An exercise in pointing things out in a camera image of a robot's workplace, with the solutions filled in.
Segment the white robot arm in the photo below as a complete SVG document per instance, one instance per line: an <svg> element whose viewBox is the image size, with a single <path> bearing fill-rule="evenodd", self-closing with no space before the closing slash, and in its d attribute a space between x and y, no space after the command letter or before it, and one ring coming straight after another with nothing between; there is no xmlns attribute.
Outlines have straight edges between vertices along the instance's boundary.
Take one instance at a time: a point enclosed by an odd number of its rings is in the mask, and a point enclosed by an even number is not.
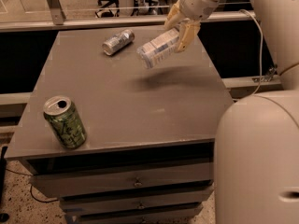
<svg viewBox="0 0 299 224"><path fill-rule="evenodd" d="M250 0L282 88L221 117L214 146L216 224L299 224L299 0Z"/></svg>

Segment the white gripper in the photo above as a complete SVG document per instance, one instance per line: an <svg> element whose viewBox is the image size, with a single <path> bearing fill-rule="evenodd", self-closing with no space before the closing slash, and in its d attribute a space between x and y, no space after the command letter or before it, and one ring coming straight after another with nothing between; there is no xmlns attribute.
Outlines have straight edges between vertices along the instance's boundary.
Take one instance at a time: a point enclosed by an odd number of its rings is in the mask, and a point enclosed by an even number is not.
<svg viewBox="0 0 299 224"><path fill-rule="evenodd" d="M200 20L207 19L218 6L218 0L179 0L170 9L164 22L164 29L176 25L178 42L176 52L184 51L200 31ZM180 11L191 20L180 20Z"/></svg>

